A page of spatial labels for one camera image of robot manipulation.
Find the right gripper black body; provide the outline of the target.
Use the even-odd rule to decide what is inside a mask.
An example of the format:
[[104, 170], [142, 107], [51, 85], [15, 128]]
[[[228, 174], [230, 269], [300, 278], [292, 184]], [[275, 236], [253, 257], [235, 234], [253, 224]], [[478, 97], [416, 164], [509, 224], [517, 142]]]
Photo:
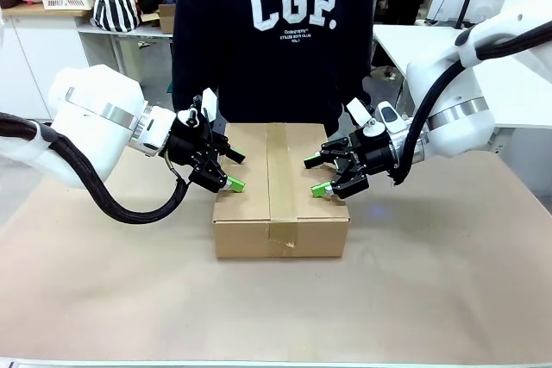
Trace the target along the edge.
[[387, 132], [374, 137], [363, 132], [349, 135], [350, 145], [359, 159], [358, 163], [366, 174], [388, 172], [395, 166], [395, 155], [391, 149], [391, 138]]

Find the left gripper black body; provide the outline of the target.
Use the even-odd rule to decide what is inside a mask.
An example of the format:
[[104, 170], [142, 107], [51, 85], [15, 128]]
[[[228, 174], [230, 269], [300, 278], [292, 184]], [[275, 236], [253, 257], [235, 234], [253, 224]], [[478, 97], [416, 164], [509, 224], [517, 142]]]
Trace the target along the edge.
[[212, 127], [209, 121], [200, 121], [195, 127], [174, 121], [166, 141], [167, 168], [177, 178], [181, 178], [174, 165], [189, 165], [193, 169], [196, 165], [213, 159], [212, 144]]

